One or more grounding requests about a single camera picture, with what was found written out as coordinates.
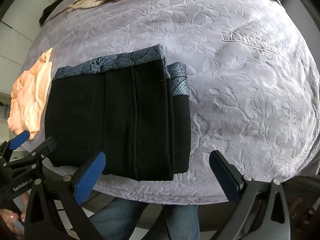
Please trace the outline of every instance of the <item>person's leg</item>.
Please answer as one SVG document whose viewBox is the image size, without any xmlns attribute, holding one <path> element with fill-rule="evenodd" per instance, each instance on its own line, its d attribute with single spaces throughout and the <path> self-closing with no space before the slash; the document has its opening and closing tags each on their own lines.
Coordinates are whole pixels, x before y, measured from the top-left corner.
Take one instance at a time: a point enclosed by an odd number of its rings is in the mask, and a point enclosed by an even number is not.
<svg viewBox="0 0 320 240">
<path fill-rule="evenodd" d="M 197 205 L 164 205 L 142 240 L 199 240 L 199 237 Z"/>
<path fill-rule="evenodd" d="M 104 239 L 128 240 L 148 203 L 115 198 L 90 217 Z"/>
</svg>

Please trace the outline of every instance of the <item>blue gripper pad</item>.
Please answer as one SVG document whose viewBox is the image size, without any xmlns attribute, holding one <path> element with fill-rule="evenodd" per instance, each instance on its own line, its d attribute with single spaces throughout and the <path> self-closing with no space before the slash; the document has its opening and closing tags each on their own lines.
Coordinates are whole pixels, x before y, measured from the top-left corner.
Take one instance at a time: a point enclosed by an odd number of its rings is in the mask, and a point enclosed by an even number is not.
<svg viewBox="0 0 320 240">
<path fill-rule="evenodd" d="M 78 205 L 87 200 L 105 166 L 106 155 L 100 152 L 75 186 L 74 196 Z"/>
<path fill-rule="evenodd" d="M 15 138 L 10 141 L 10 150 L 16 150 L 21 146 L 26 140 L 30 138 L 30 133 L 27 130 L 24 130 L 21 134 L 17 135 Z"/>
</svg>

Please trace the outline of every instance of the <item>bed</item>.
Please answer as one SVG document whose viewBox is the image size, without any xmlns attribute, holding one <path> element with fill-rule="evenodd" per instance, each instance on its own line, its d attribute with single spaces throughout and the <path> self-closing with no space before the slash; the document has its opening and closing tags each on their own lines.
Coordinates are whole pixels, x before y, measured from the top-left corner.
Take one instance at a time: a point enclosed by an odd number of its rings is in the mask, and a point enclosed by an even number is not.
<svg viewBox="0 0 320 240">
<path fill-rule="evenodd" d="M 22 71 L 53 48 L 52 77 L 103 55 L 156 44 L 187 65 L 192 140 L 189 171 L 173 181 L 101 176 L 94 189 L 149 203 L 226 201 L 208 159 L 218 149 L 255 180 L 319 170 L 319 73 L 278 0 L 122 0 L 67 14 L 64 0 L 35 39 Z M 23 147 L 32 151 L 41 131 Z M 53 167 L 61 174 L 76 168 Z"/>
</svg>

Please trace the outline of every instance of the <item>human hand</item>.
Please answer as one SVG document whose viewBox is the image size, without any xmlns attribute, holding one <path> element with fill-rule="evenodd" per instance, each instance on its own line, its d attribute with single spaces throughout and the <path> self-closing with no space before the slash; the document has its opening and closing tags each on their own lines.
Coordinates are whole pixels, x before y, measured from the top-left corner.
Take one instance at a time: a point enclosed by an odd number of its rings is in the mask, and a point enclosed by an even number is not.
<svg viewBox="0 0 320 240">
<path fill-rule="evenodd" d="M 29 200 L 28 192 L 23 193 L 21 195 L 21 197 L 22 197 L 22 202 L 23 202 L 23 206 L 24 206 L 22 214 L 21 214 L 21 220 L 24 222 L 26 219 L 26 210 L 27 210 L 27 204 L 28 204 L 28 200 Z M 13 225 L 13 223 L 19 219 L 19 216 L 16 213 L 14 213 L 8 209 L 0 209 L 0 215 L 13 234 L 15 234 L 16 236 L 23 236 L 23 233 L 20 232 L 20 230 L 18 230 Z"/>
</svg>

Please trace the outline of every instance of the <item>person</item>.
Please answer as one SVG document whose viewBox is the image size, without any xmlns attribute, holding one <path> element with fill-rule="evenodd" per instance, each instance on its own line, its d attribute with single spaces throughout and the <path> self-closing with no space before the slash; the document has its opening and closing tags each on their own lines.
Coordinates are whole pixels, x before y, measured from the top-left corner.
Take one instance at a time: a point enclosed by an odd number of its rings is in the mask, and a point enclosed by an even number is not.
<svg viewBox="0 0 320 240">
<path fill-rule="evenodd" d="M 29 195 L 22 201 L 24 221 Z M 129 240 L 148 203 L 116 197 L 89 219 L 104 239 Z M 0 210 L 1 216 L 17 236 L 22 233 L 12 225 L 18 215 L 9 210 Z M 142 240 L 199 240 L 197 205 L 163 205 L 162 211 Z"/>
<path fill-rule="evenodd" d="M 23 203 L 21 220 L 22 222 L 24 222 L 26 219 L 26 210 L 27 210 L 27 204 L 29 200 L 28 192 L 23 193 L 21 197 L 22 197 L 22 203 Z M 7 224 L 11 232 L 15 234 L 15 236 L 23 237 L 23 233 L 13 225 L 13 223 L 19 219 L 19 216 L 16 213 L 7 209 L 0 209 L 0 216 L 3 218 L 4 222 Z"/>
</svg>

